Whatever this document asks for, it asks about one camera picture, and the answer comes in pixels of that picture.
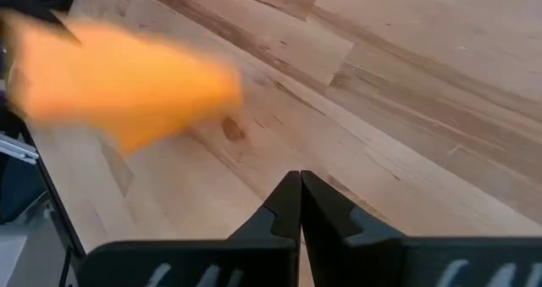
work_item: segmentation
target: wooden surface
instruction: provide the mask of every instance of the wooden surface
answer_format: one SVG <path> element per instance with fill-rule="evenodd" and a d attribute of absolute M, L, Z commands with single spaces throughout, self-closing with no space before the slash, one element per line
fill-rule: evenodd
<path fill-rule="evenodd" d="M 541 0 L 75 0 L 71 13 L 224 55 L 246 92 L 239 115 L 127 159 L 94 130 L 34 130 L 88 251 L 224 238 L 292 169 L 409 235 L 542 235 Z"/>

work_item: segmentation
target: blurry orange object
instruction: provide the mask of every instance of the blurry orange object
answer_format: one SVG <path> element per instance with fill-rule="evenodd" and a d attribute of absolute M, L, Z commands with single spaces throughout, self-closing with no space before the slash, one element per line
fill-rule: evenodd
<path fill-rule="evenodd" d="M 19 75 L 10 98 L 30 121 L 90 122 L 124 152 L 241 104 L 232 66 L 155 36 L 95 21 L 65 30 L 6 17 Z"/>

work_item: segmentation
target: wooden table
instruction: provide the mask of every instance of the wooden table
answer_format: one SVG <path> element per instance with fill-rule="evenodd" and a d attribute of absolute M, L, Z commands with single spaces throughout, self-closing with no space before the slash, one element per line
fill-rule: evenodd
<path fill-rule="evenodd" d="M 234 61 L 245 107 L 128 158 L 84 126 L 32 134 L 86 251 L 224 238 L 297 169 L 408 235 L 542 235 L 541 13 L 541 0 L 75 0 L 73 15 Z"/>

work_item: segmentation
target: wood grain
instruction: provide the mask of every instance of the wood grain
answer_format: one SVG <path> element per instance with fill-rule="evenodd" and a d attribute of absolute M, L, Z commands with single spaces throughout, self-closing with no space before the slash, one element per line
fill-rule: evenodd
<path fill-rule="evenodd" d="M 125 159 L 86 127 L 33 134 L 88 251 L 224 238 L 292 169 L 409 235 L 542 235 L 540 11 L 540 0 L 76 0 L 72 14 L 224 56 L 246 102 Z"/>

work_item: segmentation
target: black object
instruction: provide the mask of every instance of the black object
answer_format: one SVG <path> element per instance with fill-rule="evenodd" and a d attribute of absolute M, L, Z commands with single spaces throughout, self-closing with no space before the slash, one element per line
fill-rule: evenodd
<path fill-rule="evenodd" d="M 542 239 L 408 237 L 307 171 L 227 240 L 98 247 L 79 286 L 296 286 L 300 225 L 316 286 L 542 286 Z"/>

